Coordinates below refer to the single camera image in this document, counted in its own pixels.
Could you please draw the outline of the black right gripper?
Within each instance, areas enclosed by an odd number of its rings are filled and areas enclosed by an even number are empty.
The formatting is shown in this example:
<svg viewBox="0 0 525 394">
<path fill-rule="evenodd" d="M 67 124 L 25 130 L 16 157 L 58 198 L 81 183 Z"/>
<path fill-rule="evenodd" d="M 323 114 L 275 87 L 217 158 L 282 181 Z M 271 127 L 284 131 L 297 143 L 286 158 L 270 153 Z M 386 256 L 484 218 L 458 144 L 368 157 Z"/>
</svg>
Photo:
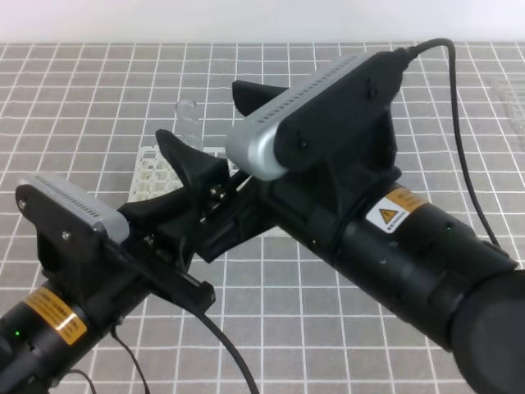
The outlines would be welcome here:
<svg viewBox="0 0 525 394">
<path fill-rule="evenodd" d="M 231 84 L 242 117 L 286 90 L 244 80 Z M 281 227 L 324 259 L 336 255 L 346 227 L 362 223 L 401 175 L 389 110 L 358 122 L 287 120 L 276 133 L 276 151 L 299 165 L 273 181 L 249 182 L 257 203 L 245 237 Z"/>
</svg>

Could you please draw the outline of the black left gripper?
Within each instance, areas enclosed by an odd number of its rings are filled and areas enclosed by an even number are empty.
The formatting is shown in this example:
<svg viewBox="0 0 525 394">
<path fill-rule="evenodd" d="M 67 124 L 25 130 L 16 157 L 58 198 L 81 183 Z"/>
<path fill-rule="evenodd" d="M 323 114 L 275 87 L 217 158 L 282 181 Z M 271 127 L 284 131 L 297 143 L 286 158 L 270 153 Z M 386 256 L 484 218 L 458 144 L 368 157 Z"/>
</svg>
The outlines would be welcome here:
<svg viewBox="0 0 525 394">
<path fill-rule="evenodd" d="M 130 226 L 121 242 L 111 240 L 103 230 L 88 228 L 89 245 L 85 295 L 79 303 L 90 320 L 110 324 L 126 316 L 147 295 L 154 294 L 192 314 L 205 314 L 214 304 L 213 286 L 189 274 L 194 256 L 207 263 L 249 240 L 257 203 L 253 196 L 235 196 L 198 211 L 189 201 L 210 195 L 214 186 L 228 183 L 228 164 L 193 148 L 173 133 L 155 132 L 162 156 L 180 178 L 184 188 L 138 202 L 123 204 L 117 211 Z M 167 222 L 186 213 L 177 220 Z M 148 236 L 136 236 L 131 226 L 157 226 Z"/>
</svg>

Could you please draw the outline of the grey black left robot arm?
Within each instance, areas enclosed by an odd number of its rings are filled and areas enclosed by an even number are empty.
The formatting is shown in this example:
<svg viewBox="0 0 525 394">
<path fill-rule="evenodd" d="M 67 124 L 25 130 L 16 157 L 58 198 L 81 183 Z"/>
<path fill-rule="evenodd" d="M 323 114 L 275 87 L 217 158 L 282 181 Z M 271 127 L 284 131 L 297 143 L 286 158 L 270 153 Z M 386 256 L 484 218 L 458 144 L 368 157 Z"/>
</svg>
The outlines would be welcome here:
<svg viewBox="0 0 525 394">
<path fill-rule="evenodd" d="M 248 238 L 240 221 L 245 172 L 156 134 L 181 187 L 112 208 L 53 172 L 26 177 L 16 205 L 34 225 L 44 283 L 1 318 L 1 390 L 46 393 L 143 300 L 156 295 L 195 316 L 229 351 L 251 392 L 258 390 L 231 340 L 207 316 L 214 288 L 189 274 Z"/>
</svg>

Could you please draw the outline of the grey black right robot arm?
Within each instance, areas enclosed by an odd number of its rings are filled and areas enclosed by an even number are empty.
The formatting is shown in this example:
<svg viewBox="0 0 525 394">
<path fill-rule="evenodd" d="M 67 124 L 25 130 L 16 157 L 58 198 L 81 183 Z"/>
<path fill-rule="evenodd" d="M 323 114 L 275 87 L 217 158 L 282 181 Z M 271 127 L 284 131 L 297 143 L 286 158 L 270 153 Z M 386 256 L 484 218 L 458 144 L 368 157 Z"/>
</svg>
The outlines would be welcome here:
<svg viewBox="0 0 525 394">
<path fill-rule="evenodd" d="M 281 88 L 236 81 L 228 158 L 279 226 L 450 351 L 478 393 L 524 390 L 524 272 L 398 180 L 401 79 Z"/>
</svg>

